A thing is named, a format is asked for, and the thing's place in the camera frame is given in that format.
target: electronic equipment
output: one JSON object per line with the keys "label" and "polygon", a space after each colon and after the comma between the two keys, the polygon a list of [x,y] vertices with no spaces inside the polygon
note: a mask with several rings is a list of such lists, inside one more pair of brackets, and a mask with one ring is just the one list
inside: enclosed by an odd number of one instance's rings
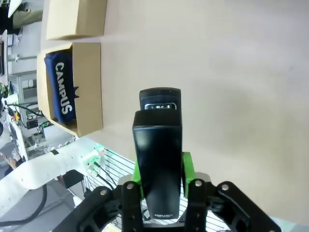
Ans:
{"label": "electronic equipment", "polygon": [[180,89],[143,90],[140,107],[133,136],[147,206],[154,219],[176,219],[183,166]]}
{"label": "electronic equipment", "polygon": [[38,121],[36,119],[27,121],[27,129],[30,130],[32,128],[38,127]]}

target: open cardboard box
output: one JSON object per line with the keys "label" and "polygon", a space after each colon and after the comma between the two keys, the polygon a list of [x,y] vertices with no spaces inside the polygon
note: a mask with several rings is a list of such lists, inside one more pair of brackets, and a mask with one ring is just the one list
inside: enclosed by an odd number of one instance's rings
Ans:
{"label": "open cardboard box", "polygon": [[[73,82],[76,120],[69,124],[57,121],[54,115],[53,90],[44,58],[46,54],[72,48]],[[103,128],[101,94],[101,44],[66,43],[42,51],[37,58],[38,105],[45,117],[63,130],[82,137]]]}
{"label": "open cardboard box", "polygon": [[51,0],[46,38],[76,39],[104,34],[107,0]]}

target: person's leg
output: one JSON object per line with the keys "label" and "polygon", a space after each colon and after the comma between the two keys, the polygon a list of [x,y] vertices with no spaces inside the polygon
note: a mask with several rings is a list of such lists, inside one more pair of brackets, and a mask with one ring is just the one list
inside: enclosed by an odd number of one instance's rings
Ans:
{"label": "person's leg", "polygon": [[21,28],[31,23],[42,21],[43,11],[17,11],[13,14],[13,28]]}

